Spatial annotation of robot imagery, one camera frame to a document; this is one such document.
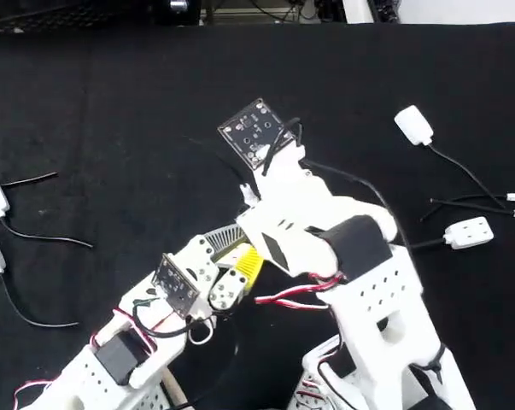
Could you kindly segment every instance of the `white wire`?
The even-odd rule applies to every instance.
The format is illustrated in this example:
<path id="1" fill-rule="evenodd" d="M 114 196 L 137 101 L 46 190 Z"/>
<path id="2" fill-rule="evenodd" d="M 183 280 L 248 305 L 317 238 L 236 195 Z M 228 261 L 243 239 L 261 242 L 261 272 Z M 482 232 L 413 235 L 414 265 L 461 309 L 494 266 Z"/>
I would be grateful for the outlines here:
<path id="1" fill-rule="evenodd" d="M 212 337 L 214 336 L 214 324 L 210 320 L 210 326 L 206 326 L 209 329 L 209 334 L 204 337 L 202 340 L 195 340 L 192 338 L 192 329 L 189 330 L 189 341 L 194 344 L 195 346 L 202 346 L 203 344 L 206 344 L 210 340 L 212 340 Z"/>
<path id="2" fill-rule="evenodd" d="M 20 386 L 18 389 L 15 390 L 15 404 L 12 407 L 12 410 L 18 410 L 18 393 L 20 393 L 22 390 L 27 389 L 28 387 L 34 387 L 34 386 L 44 386 L 46 389 L 52 384 L 52 381 L 50 380 L 37 380 L 34 382 L 27 382 Z"/>

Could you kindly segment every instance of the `cable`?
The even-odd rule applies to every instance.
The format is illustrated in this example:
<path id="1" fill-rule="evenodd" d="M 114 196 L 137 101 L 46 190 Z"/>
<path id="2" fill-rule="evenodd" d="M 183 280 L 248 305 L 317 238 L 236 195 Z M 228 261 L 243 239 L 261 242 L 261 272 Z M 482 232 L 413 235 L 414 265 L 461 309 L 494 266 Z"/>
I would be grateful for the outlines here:
<path id="1" fill-rule="evenodd" d="M 11 188 L 13 186 L 25 185 L 25 184 L 36 184 L 38 182 L 44 181 L 46 179 L 55 178 L 58 176 L 58 173 L 46 173 L 44 175 L 39 175 L 38 177 L 29 178 L 29 179 L 21 179 L 20 181 L 12 181 L 7 182 L 6 184 L 1 184 L 3 188 Z"/>
<path id="2" fill-rule="evenodd" d="M 195 397 L 194 399 L 188 400 L 186 403 L 178 404 L 177 406 L 173 406 L 168 408 L 167 410 L 183 410 L 187 407 L 194 406 L 199 401 L 202 401 L 209 395 L 211 395 L 215 390 L 217 390 L 220 385 L 225 381 L 225 378 L 231 373 L 232 368 L 234 367 L 234 364 L 236 362 L 236 358 L 238 355 L 238 350 L 240 349 L 239 344 L 239 335 L 238 335 L 238 328 L 236 326 L 236 323 L 234 322 L 234 319 L 231 316 L 226 315 L 225 316 L 225 322 L 230 322 L 232 326 L 232 335 L 234 338 L 234 349 L 232 351 L 231 359 L 228 363 L 228 365 L 225 367 L 223 372 L 216 378 L 215 383 L 210 387 L 209 389 L 205 390 L 203 393 Z"/>
<path id="3" fill-rule="evenodd" d="M 280 131 L 278 132 L 278 135 L 276 136 L 276 138 L 274 138 L 274 142 L 272 143 L 272 145 L 266 152 L 265 160 L 263 162 L 263 174 L 262 174 L 263 177 L 265 177 L 266 174 L 268 173 L 268 168 L 270 168 L 270 166 L 272 164 L 272 158 L 274 158 L 274 156 L 276 155 L 276 151 L 278 149 L 278 145 L 280 144 L 280 141 L 282 140 L 282 137 L 284 136 L 284 134 L 286 132 L 289 132 L 291 127 L 294 126 L 295 124 L 299 124 L 299 132 L 296 137 L 296 143 L 297 143 L 297 146 L 299 146 L 301 144 L 302 131 L 303 131 L 301 119 L 298 117 L 295 117 L 282 125 L 282 127 L 280 128 Z"/>
<path id="4" fill-rule="evenodd" d="M 15 230 L 12 226 L 9 225 L 5 218 L 1 218 L 0 221 L 3 224 L 3 226 L 7 229 L 7 231 L 12 233 L 13 235 L 16 235 L 17 237 L 23 237 L 24 239 L 36 239 L 38 241 L 74 243 L 76 245 L 84 246 L 89 249 L 94 248 L 94 246 L 89 243 L 79 241 L 78 239 L 73 239 L 70 237 L 44 237 L 41 235 L 27 235 L 26 233 L 21 233 Z"/>
<path id="5" fill-rule="evenodd" d="M 58 325 L 50 325 L 47 323 L 36 322 L 35 320 L 31 320 L 31 319 L 27 318 L 27 316 L 25 314 L 23 314 L 22 311 L 16 305 L 15 300 L 12 297 L 12 294 L 10 292 L 9 285 L 5 281 L 4 277 L 0 276 L 0 280 L 1 280 L 1 283 L 3 284 L 4 293 L 7 295 L 7 299 L 9 299 L 10 306 L 12 306 L 12 308 L 14 309 L 16 314 L 20 318 L 22 318 L 25 322 L 27 322 L 29 325 L 32 325 L 35 327 L 43 327 L 43 328 L 47 328 L 47 329 L 61 329 L 61 328 L 66 328 L 66 327 L 74 327 L 79 324 L 79 322 L 71 322 L 71 323 L 63 323 L 63 324 L 58 324 Z"/>
<path id="6" fill-rule="evenodd" d="M 333 318 L 335 319 L 335 321 L 337 322 L 337 317 L 335 316 L 335 314 L 333 313 L 333 311 L 331 310 L 331 314 L 333 315 Z M 327 387 L 329 387 L 329 389 L 333 392 L 334 395 L 336 395 L 339 399 L 341 399 L 342 401 L 344 401 L 344 403 L 349 407 L 351 408 L 352 410 L 358 410 L 356 407 L 354 407 L 352 404 L 350 404 L 350 402 L 344 398 L 344 396 L 342 396 L 337 389 L 335 389 L 333 387 L 333 385 L 331 384 L 331 382 L 327 379 L 327 377 L 324 375 L 324 372 L 322 371 L 321 367 L 322 365 L 324 365 L 325 361 L 327 359 L 330 359 L 331 357 L 333 357 L 334 355 L 338 354 L 341 349 L 342 349 L 342 346 L 343 346 L 344 342 L 342 341 L 342 337 L 341 337 L 341 332 L 340 332 L 340 328 L 339 328 L 339 344 L 337 345 L 337 347 L 329 354 L 325 354 L 324 356 L 322 356 L 322 358 L 319 360 L 319 363 L 318 363 L 318 366 L 316 367 L 317 370 L 318 370 L 318 374 L 319 376 L 324 380 L 325 384 L 327 384 Z"/>
<path id="7" fill-rule="evenodd" d="M 29 381 L 29 382 L 25 382 L 22 386 L 20 386 L 18 389 L 15 390 L 15 393 L 14 393 L 14 405 L 12 407 L 12 410 L 18 410 L 18 394 L 22 391 L 22 390 L 25 390 L 29 387 L 35 387 L 35 386 L 44 386 L 44 388 L 46 389 L 48 386 L 50 386 L 52 384 L 54 380 L 44 380 L 44 379 L 39 379 L 39 380 L 32 380 L 32 381 Z"/>
<path id="8" fill-rule="evenodd" d="M 195 328 L 197 325 L 201 324 L 205 320 L 210 319 L 210 318 L 195 319 L 192 322 L 190 322 L 187 326 L 182 327 L 181 329 L 177 329 L 176 331 L 167 331 L 167 332 L 154 331 L 154 330 L 149 329 L 148 327 L 146 327 L 141 322 L 141 320 L 138 317 L 138 309 L 140 307 L 142 307 L 143 305 L 147 305 L 148 303 L 154 302 L 156 300 L 158 300 L 158 298 L 146 299 L 144 301 L 140 301 L 140 302 L 134 303 L 134 307 L 133 307 L 133 310 L 132 310 L 132 317 L 134 318 L 134 322 L 135 322 L 136 326 L 139 329 L 141 329 L 143 331 L 143 333 L 145 333 L 148 336 L 156 337 L 158 339 L 169 339 L 171 337 L 177 337 L 177 336 L 180 336 L 180 335 L 183 335 L 183 334 L 187 333 L 188 331 L 190 331 L 191 329 Z"/>
<path id="9" fill-rule="evenodd" d="M 299 303 L 295 301 L 291 301 L 289 299 L 277 299 L 272 302 L 275 305 L 284 306 L 285 308 L 295 309 L 295 310 L 328 310 L 328 305 L 309 305 L 306 303 Z"/>
<path id="10" fill-rule="evenodd" d="M 419 249 L 425 249 L 425 248 L 431 248 L 437 245 L 443 245 L 445 243 L 444 238 L 438 238 L 438 239 L 432 239 L 431 241 L 424 241 L 420 243 L 415 243 L 412 245 L 409 245 L 409 247 L 412 250 L 419 250 Z"/>
<path id="11" fill-rule="evenodd" d="M 468 201 L 471 199 L 478 199 L 478 198 L 488 198 L 489 196 L 487 194 L 472 194 L 472 195 L 463 195 L 463 196 L 456 196 L 455 198 L 449 198 L 448 200 L 451 202 L 458 202 L 458 201 Z M 507 195 L 497 195 L 495 194 L 495 198 L 497 199 L 506 199 Z M 426 214 L 422 215 L 420 217 L 420 222 L 425 222 L 429 217 L 431 217 L 433 214 L 435 214 L 437 211 L 439 211 L 442 208 L 442 205 L 437 205 L 433 207 L 430 211 L 428 211 Z"/>
<path id="12" fill-rule="evenodd" d="M 442 201 L 441 199 L 434 199 L 434 198 L 431 198 L 430 202 L 431 203 L 440 203 L 441 205 L 448 205 L 449 207 L 476 209 L 478 211 L 490 212 L 493 214 L 513 216 L 513 211 L 511 209 L 489 208 L 489 207 L 482 207 L 481 205 L 475 205 L 475 204 L 470 204 L 470 203 L 458 203 L 458 202 L 451 202 L 451 201 Z"/>
<path id="13" fill-rule="evenodd" d="M 116 307 L 113 309 L 114 314 L 119 314 L 120 316 L 124 317 L 128 323 L 132 326 L 132 329 L 138 334 L 138 336 L 143 340 L 143 343 L 145 343 L 145 346 L 147 346 L 147 349 L 149 350 L 149 354 L 153 354 L 156 351 L 156 345 L 153 343 L 150 338 L 143 333 L 141 329 L 138 328 L 136 325 L 136 322 L 134 321 L 134 318 L 124 310 L 120 309 L 119 307 Z"/>
<path id="14" fill-rule="evenodd" d="M 392 207 L 386 202 L 386 200 L 383 197 L 383 194 L 380 193 L 380 191 L 375 188 L 375 185 L 373 185 L 371 182 L 367 181 L 366 179 L 360 178 L 357 175 L 353 175 L 352 173 L 347 173 L 345 171 L 341 171 L 339 169 L 336 169 L 334 167 L 328 167 L 327 165 L 320 164 L 315 161 L 310 160 L 302 160 L 303 164 L 309 166 L 309 167 L 316 167 L 319 169 L 322 169 L 324 171 L 328 171 L 330 173 L 336 173 L 337 175 L 345 178 L 346 180 L 350 182 L 357 182 L 358 184 L 362 184 L 373 191 L 375 196 L 378 198 L 378 200 L 383 204 L 383 206 L 386 208 L 386 210 L 389 212 L 390 215 L 392 215 L 392 218 L 394 219 L 395 225 L 397 226 L 397 230 L 400 233 L 401 242 L 403 246 L 407 248 L 407 252 L 409 253 L 409 257 L 413 259 L 413 255 L 411 253 L 411 246 L 409 244 L 409 240 L 407 239 L 407 234 L 405 233 L 405 230 L 400 224 L 400 221 L 398 220 L 397 216 L 395 215 L 394 211 L 392 210 Z"/>
<path id="15" fill-rule="evenodd" d="M 206 337 L 204 337 L 202 340 L 195 340 L 192 336 L 192 329 L 187 332 L 187 337 L 189 338 L 189 341 L 194 344 L 195 346 L 202 346 L 203 344 L 206 344 L 210 340 L 212 340 L 212 337 L 214 336 L 214 322 L 210 319 L 209 323 L 211 324 L 209 329 L 209 333 Z"/>
<path id="16" fill-rule="evenodd" d="M 255 0 L 248 0 L 256 9 L 258 9 L 262 14 L 264 15 L 268 15 L 269 17 L 272 17 L 274 20 L 278 20 L 278 21 L 281 21 L 283 23 L 286 23 L 286 22 L 291 22 L 291 21 L 287 21 L 286 18 L 287 16 L 285 17 L 280 17 L 280 16 L 277 16 L 277 15 L 273 15 L 272 13 L 269 13 L 268 11 L 266 11 L 265 9 L 263 9 L 259 4 L 257 4 L 257 2 Z"/>
<path id="17" fill-rule="evenodd" d="M 440 156 L 443 160 L 445 161 L 448 161 L 448 162 L 451 162 L 452 164 L 454 164 L 455 166 L 457 166 L 458 168 L 460 168 L 462 171 L 464 171 L 464 173 L 470 177 L 471 179 L 473 179 L 473 182 L 475 182 L 479 188 L 481 188 L 481 190 L 487 194 L 487 196 L 492 199 L 496 205 L 498 205 L 501 209 L 506 209 L 506 205 L 504 205 L 502 202 L 500 202 L 491 192 L 490 190 L 483 184 L 483 182 L 481 182 L 467 167 L 465 167 L 464 165 L 462 165 L 460 162 L 456 161 L 455 159 L 451 158 L 450 156 L 448 155 L 445 155 L 443 154 L 441 151 L 439 151 L 438 149 L 436 149 L 436 147 L 434 147 L 431 143 L 429 143 L 427 145 L 427 147 L 429 149 L 431 149 L 431 151 Z"/>
<path id="18" fill-rule="evenodd" d="M 300 295 L 301 293 L 308 293 L 308 292 L 323 292 L 326 290 L 331 289 L 332 287 L 336 286 L 338 282 L 341 280 L 342 276 L 337 275 L 333 277 L 332 279 L 329 279 L 328 282 L 325 282 L 323 284 L 302 284 L 299 286 L 293 286 L 292 288 L 288 288 L 286 290 L 282 290 L 281 292 L 278 292 L 276 295 L 271 296 L 258 296 L 256 297 L 255 303 L 270 303 L 274 302 L 280 298 L 284 298 L 286 296 L 293 296 L 293 295 Z"/>

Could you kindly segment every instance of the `black fabric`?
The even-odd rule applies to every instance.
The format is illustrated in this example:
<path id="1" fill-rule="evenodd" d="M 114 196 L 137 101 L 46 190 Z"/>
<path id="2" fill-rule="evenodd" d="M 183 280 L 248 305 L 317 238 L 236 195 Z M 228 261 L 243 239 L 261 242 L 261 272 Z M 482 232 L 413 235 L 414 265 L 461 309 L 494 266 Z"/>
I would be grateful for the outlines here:
<path id="1" fill-rule="evenodd" d="M 491 190 L 515 191 L 515 26 L 228 26 L 0 38 L 0 180 L 61 173 L 8 191 L 12 223 L 97 245 L 29 243 L 0 226 L 8 274 L 26 307 L 42 320 L 83 322 L 65 331 L 28 327 L 0 287 L 1 409 L 25 380 L 55 377 L 162 252 L 232 222 L 241 205 L 237 179 L 189 138 L 230 155 L 215 128 L 257 97 L 284 119 L 303 119 L 309 158 L 371 180 L 415 243 L 475 215 L 442 211 L 420 225 L 429 197 L 476 189 L 396 129 L 393 117 L 407 105 L 421 108 L 439 149 Z M 358 185 L 324 177 L 337 194 L 376 201 Z M 515 220 L 489 221 L 493 242 L 416 258 L 431 318 L 477 407 L 511 408 Z M 268 266 L 254 295 L 296 283 Z M 302 356 L 336 331 L 327 313 L 250 302 L 236 320 L 236 370 L 199 408 L 283 407 Z M 228 362 L 228 327 L 175 360 L 188 396 Z"/>

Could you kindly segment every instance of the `black cable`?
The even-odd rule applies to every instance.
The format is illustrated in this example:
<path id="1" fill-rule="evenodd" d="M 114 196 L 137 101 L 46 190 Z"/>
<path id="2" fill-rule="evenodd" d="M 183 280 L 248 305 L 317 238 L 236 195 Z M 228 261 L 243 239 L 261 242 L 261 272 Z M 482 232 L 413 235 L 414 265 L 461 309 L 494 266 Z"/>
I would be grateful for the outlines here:
<path id="1" fill-rule="evenodd" d="M 409 244 L 409 240 L 407 239 L 407 234 L 405 233 L 405 230 L 403 229 L 403 226 L 401 226 L 399 219 L 395 215 L 394 211 L 392 210 L 392 207 L 386 202 L 386 200 L 383 197 L 383 194 L 380 193 L 380 191 L 369 181 L 366 179 L 360 178 L 357 175 L 353 175 L 352 173 L 347 173 L 345 171 L 341 171 L 340 169 L 336 169 L 334 167 L 328 167 L 327 165 L 319 164 L 315 161 L 310 161 L 307 159 L 304 159 L 301 161 L 303 164 L 308 165 L 310 167 L 316 167 L 323 169 L 324 171 L 328 171 L 330 173 L 336 173 L 337 175 L 347 179 L 351 182 L 357 182 L 358 184 L 362 184 L 373 191 L 375 196 L 378 198 L 378 200 L 383 204 L 383 206 L 386 208 L 386 210 L 389 212 L 390 215 L 392 215 L 392 218 L 394 219 L 395 225 L 397 226 L 397 230 L 400 233 L 401 242 L 403 246 L 407 248 L 407 252 L 409 253 L 409 256 L 411 259 L 413 259 L 413 255 L 411 253 L 411 245 Z"/>
<path id="2" fill-rule="evenodd" d="M 232 326 L 232 336 L 234 339 L 234 349 L 232 351 L 232 356 L 229 361 L 229 364 L 223 369 L 223 372 L 215 379 L 215 383 L 209 389 L 205 390 L 203 393 L 195 397 L 194 399 L 188 400 L 186 403 L 178 404 L 177 406 L 170 407 L 167 410 L 183 410 L 184 408 L 191 407 L 196 405 L 198 402 L 202 401 L 209 395 L 215 392 L 220 385 L 222 385 L 226 379 L 226 377 L 232 372 L 234 368 L 236 358 L 238 355 L 238 350 L 240 349 L 240 336 L 238 333 L 238 328 L 234 319 L 230 315 L 222 315 L 225 316 L 225 322 L 230 322 Z"/>
<path id="3" fill-rule="evenodd" d="M 3 226 L 7 229 L 7 231 L 12 233 L 13 235 L 16 235 L 17 237 L 23 237 L 24 239 L 35 239 L 38 241 L 74 243 L 75 245 L 84 246 L 89 249 L 94 248 L 94 246 L 89 243 L 79 241 L 78 239 L 73 239 L 71 237 L 44 237 L 41 235 L 28 235 L 26 233 L 21 233 L 15 230 L 12 226 L 10 226 L 5 218 L 1 218 L 0 221 L 3 224 Z"/>
<path id="4" fill-rule="evenodd" d="M 27 318 L 27 316 L 20 310 L 20 308 L 16 305 L 15 299 L 12 297 L 12 292 L 10 291 L 9 284 L 4 279 L 3 275 L 0 276 L 1 283 L 3 284 L 4 293 L 7 295 L 7 299 L 9 299 L 10 306 L 14 309 L 16 314 L 22 318 L 26 323 L 35 327 L 42 327 L 46 329 L 61 329 L 66 327 L 73 327 L 79 324 L 79 322 L 71 322 L 71 323 L 63 323 L 58 325 L 51 325 L 48 323 L 41 323 L 35 320 L 31 320 Z"/>
<path id="5" fill-rule="evenodd" d="M 287 21 L 288 19 L 288 15 L 290 15 L 290 13 L 293 11 L 293 9 L 296 7 L 296 4 L 293 4 L 290 9 L 288 9 L 288 11 L 285 12 L 285 15 L 283 17 L 283 21 Z"/>
<path id="6" fill-rule="evenodd" d="M 256 9 L 258 9 L 262 14 L 268 15 L 269 17 L 272 17 L 274 20 L 282 21 L 283 23 L 290 22 L 286 20 L 286 17 L 280 17 L 278 15 L 273 15 L 272 13 L 269 13 L 265 9 L 263 9 L 255 0 L 248 0 Z"/>
<path id="7" fill-rule="evenodd" d="M 282 141 L 284 134 L 286 132 L 290 132 L 291 127 L 294 126 L 295 124 L 299 124 L 299 132 L 297 133 L 297 136 L 296 136 L 296 144 L 297 144 L 297 146 L 301 145 L 302 131 L 303 131 L 301 119 L 298 117 L 295 117 L 282 125 L 282 127 L 280 128 L 280 131 L 278 132 L 278 135 L 276 136 L 276 138 L 274 138 L 274 142 L 272 143 L 271 147 L 266 152 L 265 160 L 263 162 L 263 174 L 262 174 L 263 177 L 265 177 L 266 174 L 268 173 L 268 168 L 270 168 L 270 166 L 272 164 L 272 158 L 274 158 L 274 156 L 276 155 L 276 151 L 278 150 L 278 145 L 280 144 L 280 141 Z"/>
<path id="8" fill-rule="evenodd" d="M 36 184 L 37 182 L 45 181 L 46 179 L 55 178 L 58 176 L 58 173 L 46 173 L 44 175 L 39 175 L 38 177 L 29 178 L 29 179 L 21 179 L 20 181 L 12 181 L 7 182 L 6 184 L 1 184 L 3 188 L 11 188 L 13 186 L 25 185 L 25 184 Z"/>
<path id="9" fill-rule="evenodd" d="M 409 245 L 409 248 L 411 248 L 412 250 L 420 250 L 420 249 L 425 249 L 425 248 L 431 248 L 431 247 L 434 247 L 437 245 L 443 245 L 444 243 L 445 243 L 445 239 L 441 237 L 438 239 L 432 239 L 430 241 L 414 243 L 412 245 Z"/>
<path id="10" fill-rule="evenodd" d="M 337 346 L 337 351 L 332 355 L 332 356 L 329 356 L 327 357 L 326 359 L 330 359 L 331 357 L 333 357 L 334 355 L 336 354 L 339 354 L 339 352 L 341 351 L 342 349 L 342 346 L 343 346 L 343 341 L 342 341 L 342 337 L 341 337 L 341 333 L 339 332 L 339 344 Z M 346 400 L 346 398 L 344 398 L 344 396 L 342 396 L 337 389 L 335 389 L 335 387 L 333 387 L 333 384 L 331 384 L 331 382 L 327 379 L 327 377 L 324 375 L 324 372 L 322 371 L 321 367 L 322 365 L 324 365 L 325 363 L 325 360 L 321 360 L 319 363 L 318 363 L 318 366 L 317 366 L 317 370 L 318 370 L 318 374 L 319 376 L 322 378 L 322 380 L 324 380 L 325 384 L 327 384 L 327 387 L 329 387 L 329 389 L 333 392 L 334 395 L 336 395 L 339 399 L 341 399 L 342 401 L 344 401 L 344 403 L 349 407 L 351 408 L 352 410 L 358 410 L 356 407 L 354 407 L 352 404 L 350 404 L 350 402 L 348 400 Z"/>
<path id="11" fill-rule="evenodd" d="M 468 201 L 470 199 L 478 199 L 478 198 L 488 198 L 489 196 L 487 194 L 472 194 L 472 195 L 463 195 L 463 196 L 456 196 L 455 198 L 449 198 L 448 201 L 450 202 L 458 202 L 458 201 Z M 495 195 L 497 199 L 506 199 L 507 195 Z M 428 211 L 426 214 L 422 215 L 420 217 L 420 222 L 425 222 L 428 218 L 430 218 L 432 215 L 434 215 L 437 211 L 439 211 L 443 206 L 441 204 L 436 205 L 433 207 L 430 211 Z"/>
<path id="12" fill-rule="evenodd" d="M 434 199 L 434 198 L 431 198 L 430 202 L 431 203 L 440 203 L 441 205 L 448 205 L 449 207 L 476 209 L 478 211 L 490 212 L 492 214 L 513 216 L 513 211 L 511 209 L 489 208 L 489 207 L 482 207 L 481 205 L 475 205 L 475 204 L 470 204 L 470 203 L 451 202 L 451 201 L 442 201 L 441 199 Z"/>
<path id="13" fill-rule="evenodd" d="M 445 161 L 448 161 L 452 164 L 454 164 L 455 166 L 457 166 L 458 168 L 460 168 L 462 171 L 464 171 L 464 173 L 470 177 L 471 179 L 473 179 L 473 182 L 475 182 L 479 188 L 481 188 L 481 190 L 487 194 L 487 196 L 492 199 L 496 205 L 498 205 L 500 207 L 500 209 L 506 209 L 506 205 L 504 205 L 502 202 L 500 202 L 498 199 L 496 199 L 496 197 L 490 192 L 489 188 L 487 188 L 483 182 L 481 182 L 479 180 L 478 177 L 476 177 L 467 167 L 465 167 L 464 165 L 462 165 L 460 162 L 456 161 L 455 159 L 451 158 L 450 156 L 448 155 L 445 155 L 443 154 L 441 151 L 437 150 L 436 147 L 434 147 L 431 143 L 429 145 L 427 145 L 427 147 L 429 149 L 431 149 L 431 151 L 438 155 L 439 157 L 441 157 L 443 160 Z"/>
<path id="14" fill-rule="evenodd" d="M 157 339 L 169 339 L 171 337 L 183 335 L 184 333 L 187 333 L 191 329 L 195 328 L 197 325 L 199 325 L 209 319 L 209 318 L 206 318 L 206 319 L 193 320 L 187 326 L 182 327 L 181 329 L 177 329 L 176 331 L 166 331 L 166 332 L 153 331 L 152 329 L 149 329 L 141 322 L 141 320 L 139 319 L 139 316 L 138 316 L 138 309 L 144 305 L 148 305 L 151 302 L 154 302 L 157 300 L 158 300 L 158 298 L 139 301 L 139 302 L 134 303 L 134 306 L 132 308 L 132 317 L 134 318 L 134 322 L 136 323 L 136 326 L 139 329 L 141 329 L 141 331 L 143 333 L 145 333 L 146 335 L 149 335 L 151 337 L 156 337 Z"/>

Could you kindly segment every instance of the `wire bundle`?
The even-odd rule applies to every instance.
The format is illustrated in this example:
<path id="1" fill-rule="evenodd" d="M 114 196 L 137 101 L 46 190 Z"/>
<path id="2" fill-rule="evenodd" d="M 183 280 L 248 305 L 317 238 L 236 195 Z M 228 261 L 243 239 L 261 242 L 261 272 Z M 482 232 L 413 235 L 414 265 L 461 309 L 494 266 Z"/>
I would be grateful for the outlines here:
<path id="1" fill-rule="evenodd" d="M 291 301 L 290 299 L 285 299 L 288 296 L 300 295 L 303 293 L 316 293 L 316 292 L 324 292 L 326 290 L 332 289 L 337 286 L 339 281 L 342 279 L 342 275 L 336 275 L 331 280 L 322 283 L 322 284 L 302 284 L 299 286 L 294 286 L 292 288 L 288 288 L 286 290 L 282 290 L 278 292 L 276 295 L 271 296 L 258 296 L 255 298 L 255 303 L 258 305 L 264 305 L 267 303 L 274 303 L 279 306 L 284 306 L 286 308 L 291 308 L 295 310 L 327 310 L 329 306 L 327 305 L 309 305 L 305 303 L 299 303 L 295 301 Z"/>

